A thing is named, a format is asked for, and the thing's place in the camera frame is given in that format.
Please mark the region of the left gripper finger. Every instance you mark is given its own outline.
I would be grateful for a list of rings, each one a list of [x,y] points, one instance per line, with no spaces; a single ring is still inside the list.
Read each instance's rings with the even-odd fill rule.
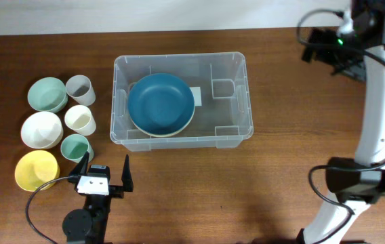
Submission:
[[[70,171],[69,176],[78,178],[83,176],[87,172],[87,166],[89,163],[89,152],[85,152],[80,162]]]
[[[134,191],[134,182],[131,175],[130,164],[129,164],[129,155],[125,156],[123,171],[121,175],[121,181],[123,183],[124,192],[133,192]]]

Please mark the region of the yellow small bowl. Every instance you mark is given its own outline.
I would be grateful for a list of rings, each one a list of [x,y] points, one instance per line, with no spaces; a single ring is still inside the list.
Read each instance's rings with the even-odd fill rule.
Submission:
[[[34,150],[25,154],[17,163],[14,177],[16,184],[25,191],[34,192],[60,175],[60,166],[50,152]]]

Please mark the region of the dark blue bowl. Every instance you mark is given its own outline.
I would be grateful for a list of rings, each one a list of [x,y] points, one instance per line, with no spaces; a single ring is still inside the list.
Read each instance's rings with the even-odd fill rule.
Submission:
[[[152,134],[169,134],[190,119],[195,102],[181,78],[157,73],[143,77],[132,87],[127,108],[138,127]]]

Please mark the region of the beige bowl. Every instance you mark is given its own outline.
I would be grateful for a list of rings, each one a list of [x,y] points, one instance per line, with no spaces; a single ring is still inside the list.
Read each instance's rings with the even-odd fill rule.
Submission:
[[[147,131],[143,130],[142,128],[138,127],[133,121],[132,121],[132,123],[134,124],[134,126],[137,129],[139,129],[141,132],[145,133],[146,135],[149,135],[149,136],[155,137],[155,138],[168,138],[168,137],[173,137],[173,136],[179,134],[180,132],[182,132],[183,130],[185,130],[189,126],[189,124],[192,121],[194,115],[195,115],[195,109],[194,109],[190,119],[185,123],[185,125],[183,127],[181,127],[179,130],[176,130],[176,131],[171,132],[169,134],[152,134],[152,133],[147,132]]]

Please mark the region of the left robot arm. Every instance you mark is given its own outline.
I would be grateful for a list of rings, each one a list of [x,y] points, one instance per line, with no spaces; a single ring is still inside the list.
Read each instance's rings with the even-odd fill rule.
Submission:
[[[126,192],[134,190],[129,157],[126,156],[121,175],[122,185],[110,183],[110,168],[90,165],[89,153],[85,153],[70,171],[68,182],[75,191],[85,197],[84,206],[69,212],[63,220],[62,230],[67,243],[103,243],[113,199],[122,199]]]

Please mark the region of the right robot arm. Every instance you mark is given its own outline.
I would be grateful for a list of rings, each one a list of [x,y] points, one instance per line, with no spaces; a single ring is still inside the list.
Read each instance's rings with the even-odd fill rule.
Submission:
[[[328,194],[297,243],[339,243],[354,221],[385,196],[385,1],[353,1],[338,30],[314,28],[303,60],[317,59],[366,83],[361,138],[353,158],[323,166]]]

